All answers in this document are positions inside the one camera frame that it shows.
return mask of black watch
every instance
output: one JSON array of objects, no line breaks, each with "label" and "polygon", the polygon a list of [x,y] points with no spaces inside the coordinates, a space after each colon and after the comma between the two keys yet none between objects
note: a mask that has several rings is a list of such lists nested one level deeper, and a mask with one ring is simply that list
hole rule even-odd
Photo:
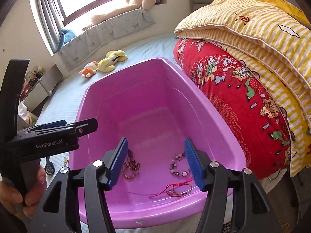
[{"label": "black watch", "polygon": [[45,163],[45,168],[44,168],[45,172],[47,175],[53,175],[55,172],[54,169],[54,165],[53,163],[50,161],[50,157],[46,157],[46,163]]}]

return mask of sun embroidery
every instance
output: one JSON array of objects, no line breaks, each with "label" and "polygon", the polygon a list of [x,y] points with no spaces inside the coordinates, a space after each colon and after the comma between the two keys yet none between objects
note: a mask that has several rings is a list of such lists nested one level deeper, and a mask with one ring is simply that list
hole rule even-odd
[{"label": "sun embroidery", "polygon": [[242,15],[240,15],[239,16],[240,17],[240,19],[244,22],[244,25],[246,25],[246,23],[248,23],[249,21],[251,21],[251,19],[249,19],[249,17],[247,16],[247,17],[245,17],[245,16],[242,16]]}]

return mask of yellow striped quilt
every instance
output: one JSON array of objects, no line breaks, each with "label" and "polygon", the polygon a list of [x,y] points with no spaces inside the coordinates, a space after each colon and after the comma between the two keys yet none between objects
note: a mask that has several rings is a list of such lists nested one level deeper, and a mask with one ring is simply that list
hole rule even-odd
[{"label": "yellow striped quilt", "polygon": [[287,109],[290,175],[311,164],[311,31],[304,13],[284,0],[215,0],[175,29],[178,37],[217,41],[260,74],[275,102]]}]

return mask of white wall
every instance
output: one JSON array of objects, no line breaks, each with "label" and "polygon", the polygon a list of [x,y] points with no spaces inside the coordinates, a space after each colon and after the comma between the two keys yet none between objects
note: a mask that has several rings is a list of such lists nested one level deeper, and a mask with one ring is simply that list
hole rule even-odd
[{"label": "white wall", "polygon": [[131,35],[111,41],[102,46],[83,64],[72,71],[67,71],[58,54],[51,55],[46,47],[35,21],[38,15],[33,15],[31,6],[35,0],[17,0],[0,28],[0,83],[10,59],[29,58],[29,69],[35,65],[45,69],[57,64],[65,77],[81,70],[85,63],[100,60],[110,50],[118,50],[138,40],[161,33],[173,32],[177,24],[190,13],[190,0],[167,0],[167,4],[154,6],[150,11],[156,24]]}]

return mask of blue plush toy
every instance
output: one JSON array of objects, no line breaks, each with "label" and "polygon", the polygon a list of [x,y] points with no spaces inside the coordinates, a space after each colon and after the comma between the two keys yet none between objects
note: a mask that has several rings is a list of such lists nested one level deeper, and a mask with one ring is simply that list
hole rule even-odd
[{"label": "blue plush toy", "polygon": [[74,33],[73,30],[62,28],[60,31],[62,32],[62,35],[60,36],[60,40],[56,48],[56,52],[58,52],[60,48],[64,46],[64,44],[68,43],[70,40],[76,37],[76,34]]}]

